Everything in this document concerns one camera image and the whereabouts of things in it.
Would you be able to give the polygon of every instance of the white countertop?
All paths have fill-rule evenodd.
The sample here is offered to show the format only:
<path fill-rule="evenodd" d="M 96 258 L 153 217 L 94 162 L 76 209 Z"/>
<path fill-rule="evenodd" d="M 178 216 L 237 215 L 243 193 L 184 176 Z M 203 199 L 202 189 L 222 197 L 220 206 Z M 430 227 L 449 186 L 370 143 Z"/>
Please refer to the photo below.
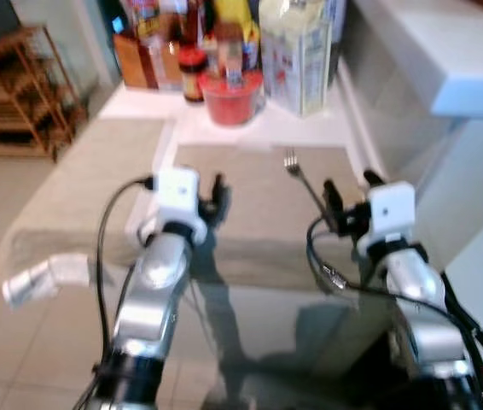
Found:
<path fill-rule="evenodd" d="M 483 117 L 483 8 L 465 0 L 355 0 L 436 115 Z"/>
<path fill-rule="evenodd" d="M 251 122 L 232 128 L 214 125 L 204 104 L 186 103 L 179 93 L 140 91 L 120 85 L 98 118 L 169 119 L 171 140 L 168 147 L 162 147 L 156 167 L 171 165 L 179 145 L 341 147 L 346 149 L 354 174 L 364 184 L 363 170 L 381 167 L 367 160 L 367 153 L 362 152 L 367 148 L 359 146 L 346 111 L 337 79 L 329 90 L 325 109 L 318 113 L 302 119 L 266 101 L 263 111 Z"/>

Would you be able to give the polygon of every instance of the label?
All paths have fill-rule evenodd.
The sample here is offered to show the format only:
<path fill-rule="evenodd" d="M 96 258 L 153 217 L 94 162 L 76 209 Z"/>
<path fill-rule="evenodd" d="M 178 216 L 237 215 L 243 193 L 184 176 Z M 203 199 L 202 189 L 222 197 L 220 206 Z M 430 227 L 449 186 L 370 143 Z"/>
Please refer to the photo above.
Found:
<path fill-rule="evenodd" d="M 259 43 L 250 41 L 243 44 L 243 70 L 254 70 L 259 60 Z"/>
<path fill-rule="evenodd" d="M 323 107 L 329 73 L 330 24 L 296 37 L 262 30 L 265 93 L 296 114 Z"/>
<path fill-rule="evenodd" d="M 217 47 L 218 70 L 224 75 L 226 68 L 242 70 L 243 65 L 243 42 L 221 41 Z"/>
<path fill-rule="evenodd" d="M 134 13 L 137 23 L 137 36 L 140 38 L 151 36 L 160 27 L 158 1 L 146 0 L 134 2 Z"/>
<path fill-rule="evenodd" d="M 198 74 L 182 73 L 183 77 L 183 94 L 191 100 L 201 100 L 203 94 L 198 86 Z"/>

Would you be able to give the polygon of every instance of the jar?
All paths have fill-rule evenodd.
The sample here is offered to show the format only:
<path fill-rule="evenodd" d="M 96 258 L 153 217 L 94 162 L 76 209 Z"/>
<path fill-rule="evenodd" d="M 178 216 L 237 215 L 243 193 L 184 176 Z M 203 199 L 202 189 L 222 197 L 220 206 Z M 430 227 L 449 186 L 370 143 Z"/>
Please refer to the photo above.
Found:
<path fill-rule="evenodd" d="M 198 75 L 207 67 L 206 53 L 194 47 L 182 48 L 179 51 L 179 69 L 183 79 L 184 98 L 191 103 L 204 101 L 198 85 Z"/>
<path fill-rule="evenodd" d="M 262 73 L 247 71 L 227 79 L 204 73 L 198 78 L 211 119 L 221 126 L 239 126 L 257 112 Z"/>

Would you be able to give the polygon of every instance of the red lid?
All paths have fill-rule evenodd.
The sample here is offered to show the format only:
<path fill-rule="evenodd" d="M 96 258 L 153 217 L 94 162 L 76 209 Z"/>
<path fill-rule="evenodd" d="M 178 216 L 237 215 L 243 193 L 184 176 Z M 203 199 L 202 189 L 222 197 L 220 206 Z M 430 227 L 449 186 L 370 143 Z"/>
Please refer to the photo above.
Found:
<path fill-rule="evenodd" d="M 195 47 L 183 47 L 179 51 L 179 64 L 184 66 L 197 66 L 206 60 L 206 53 Z"/>
<path fill-rule="evenodd" d="M 202 91 L 216 94 L 219 97 L 246 96 L 258 90 L 262 85 L 262 73 L 260 71 L 247 71 L 242 78 L 243 81 L 239 85 L 231 86 L 223 77 L 203 73 L 198 77 L 198 84 Z"/>

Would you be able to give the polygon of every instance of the black cable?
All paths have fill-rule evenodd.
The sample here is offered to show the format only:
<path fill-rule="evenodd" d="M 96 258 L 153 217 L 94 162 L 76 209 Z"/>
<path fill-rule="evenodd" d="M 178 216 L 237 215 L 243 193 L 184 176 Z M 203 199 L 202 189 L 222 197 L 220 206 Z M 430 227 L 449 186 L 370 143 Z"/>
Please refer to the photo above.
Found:
<path fill-rule="evenodd" d="M 99 318 L 102 325 L 102 363 L 107 357 L 109 346 L 108 317 L 107 309 L 105 308 L 105 297 L 103 295 L 103 244 L 105 242 L 105 229 L 107 228 L 108 218 L 111 212 L 113 212 L 114 205 L 120 196 L 134 185 L 144 185 L 147 180 L 148 178 L 133 179 L 120 186 L 113 196 L 111 196 L 111 199 L 109 199 L 105 211 L 103 212 L 101 222 L 99 223 L 96 246 L 96 296 L 97 305 L 99 307 Z"/>
<path fill-rule="evenodd" d="M 105 362 L 110 344 L 107 309 L 105 307 L 105 296 L 103 295 L 103 246 L 105 242 L 105 229 L 107 228 L 108 218 L 111 212 L 113 212 L 114 205 L 126 190 L 134 185 L 145 185 L 146 188 L 152 189 L 153 182 L 153 177 L 148 176 L 145 178 L 133 179 L 120 186 L 113 194 L 113 196 L 111 196 L 111 198 L 109 199 L 108 204 L 105 207 L 105 211 L 103 212 L 101 221 L 99 223 L 99 231 L 97 233 L 96 245 L 96 296 L 97 305 L 99 307 L 99 319 L 102 328 L 102 357 L 100 360 L 100 364 L 97 368 L 99 368 L 99 366 L 102 366 Z M 99 382 L 99 374 L 99 371 L 95 371 L 94 377 L 92 378 L 86 390 L 79 397 L 78 401 L 75 403 L 73 410 L 81 410 L 87 404 L 87 401 L 90 399 L 92 392 L 94 391 L 97 383 Z"/>
<path fill-rule="evenodd" d="M 460 304 L 444 271 L 440 273 L 440 277 L 443 281 L 443 284 L 445 284 L 446 309 L 460 319 L 465 324 L 465 327 L 471 330 L 474 338 L 483 347 L 483 329 L 480 327 L 480 324 Z"/>
<path fill-rule="evenodd" d="M 336 268 L 326 263 L 322 258 L 319 257 L 313 246 L 313 230 L 322 221 L 322 219 L 322 217 L 319 217 L 312 221 L 306 232 L 306 257 L 310 264 L 310 269 L 312 270 L 314 275 L 321 278 L 321 280 L 324 281 L 332 289 L 353 290 L 361 294 L 379 296 L 393 301 L 400 299 L 409 303 L 413 303 L 417 306 L 425 307 L 450 321 L 455 327 L 459 329 L 460 333 L 462 334 L 465 347 L 468 350 L 469 358 L 471 359 L 471 362 L 475 369 L 474 381 L 475 388 L 478 393 L 477 399 L 483 406 L 483 360 L 480 356 L 479 349 L 477 348 L 477 345 L 473 339 L 473 335 L 471 334 L 470 330 L 468 330 L 468 328 L 464 325 L 464 323 L 453 314 L 446 312 L 444 309 L 437 307 L 432 303 L 419 301 L 417 299 L 399 293 L 391 293 L 385 290 L 370 288 L 358 284 L 351 284 L 350 282 L 348 282 Z M 314 261 L 319 265 L 318 269 L 316 269 L 316 267 L 314 266 Z"/>
<path fill-rule="evenodd" d="M 133 276 L 133 271 L 136 270 L 136 266 L 130 266 L 128 269 L 128 273 L 125 275 L 124 283 L 122 284 L 122 289 L 120 290 L 120 297 L 119 302 L 116 305 L 116 313 L 114 314 L 114 319 L 116 320 L 119 317 L 120 308 L 122 307 L 122 303 L 124 303 L 125 293 L 128 291 L 128 284 L 130 283 L 131 277 Z"/>
<path fill-rule="evenodd" d="M 86 390 L 80 395 L 79 399 L 73 406 L 73 410 L 83 410 L 84 406 L 87 404 L 88 400 L 91 397 L 92 392 L 97 386 L 97 382 L 99 381 L 99 377 L 97 374 L 91 379 L 90 384 L 88 384 L 88 387 Z"/>

